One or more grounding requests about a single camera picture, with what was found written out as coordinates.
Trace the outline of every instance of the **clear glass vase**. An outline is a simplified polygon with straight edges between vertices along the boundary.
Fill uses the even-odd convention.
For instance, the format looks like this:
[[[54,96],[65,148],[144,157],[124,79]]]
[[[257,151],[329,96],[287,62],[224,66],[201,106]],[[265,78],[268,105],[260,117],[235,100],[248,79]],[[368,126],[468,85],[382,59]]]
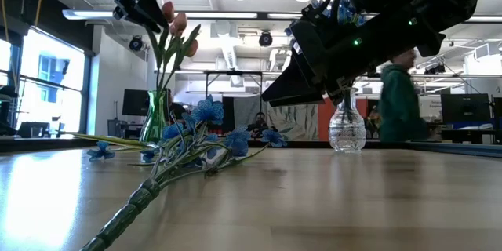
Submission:
[[[364,120],[355,106],[356,88],[343,89],[344,100],[329,121],[329,144],[335,151],[357,153],[366,142]]]
[[[164,116],[166,91],[159,94],[155,90],[150,90],[148,96],[150,97],[150,106],[148,107],[147,119],[141,129],[140,141],[157,143],[162,138],[162,129],[167,125]]]

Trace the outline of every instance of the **wooden table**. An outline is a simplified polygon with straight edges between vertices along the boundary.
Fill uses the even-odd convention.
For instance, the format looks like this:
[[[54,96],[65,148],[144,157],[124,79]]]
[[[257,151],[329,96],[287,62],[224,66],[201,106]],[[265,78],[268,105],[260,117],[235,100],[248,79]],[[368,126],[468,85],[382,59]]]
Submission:
[[[0,157],[0,250],[78,250],[150,169],[137,154]],[[161,195],[109,250],[500,250],[502,161],[424,151],[271,149]]]

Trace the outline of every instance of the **ceiling duct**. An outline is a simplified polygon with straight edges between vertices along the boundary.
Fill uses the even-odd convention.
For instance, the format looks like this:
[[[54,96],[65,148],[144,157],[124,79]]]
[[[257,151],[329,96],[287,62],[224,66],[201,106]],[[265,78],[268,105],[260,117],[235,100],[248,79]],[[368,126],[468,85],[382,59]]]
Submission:
[[[237,56],[234,50],[237,39],[237,24],[231,24],[228,20],[218,20],[216,23],[211,24],[211,38],[219,38],[227,69],[237,71]],[[232,75],[230,85],[231,87],[243,87],[244,78]]]

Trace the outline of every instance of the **computer monitor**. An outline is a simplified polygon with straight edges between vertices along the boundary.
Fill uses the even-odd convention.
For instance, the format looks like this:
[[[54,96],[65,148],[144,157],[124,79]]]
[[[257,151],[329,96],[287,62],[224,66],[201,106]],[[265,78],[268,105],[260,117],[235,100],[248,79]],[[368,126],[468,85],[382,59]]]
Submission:
[[[442,121],[489,122],[491,119],[488,94],[442,94]]]
[[[124,90],[123,115],[146,116],[150,99],[147,90]]]

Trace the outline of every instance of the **window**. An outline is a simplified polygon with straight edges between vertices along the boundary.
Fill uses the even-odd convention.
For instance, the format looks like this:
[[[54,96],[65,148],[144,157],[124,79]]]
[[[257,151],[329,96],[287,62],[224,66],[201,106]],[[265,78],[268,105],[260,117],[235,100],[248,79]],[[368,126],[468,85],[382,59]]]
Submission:
[[[20,101],[16,127],[21,122],[61,122],[62,130],[80,130],[85,55],[50,35],[29,30],[21,59]]]
[[[0,71],[8,71],[10,65],[10,49],[8,42],[0,40]],[[7,74],[0,72],[0,85],[7,85]]]

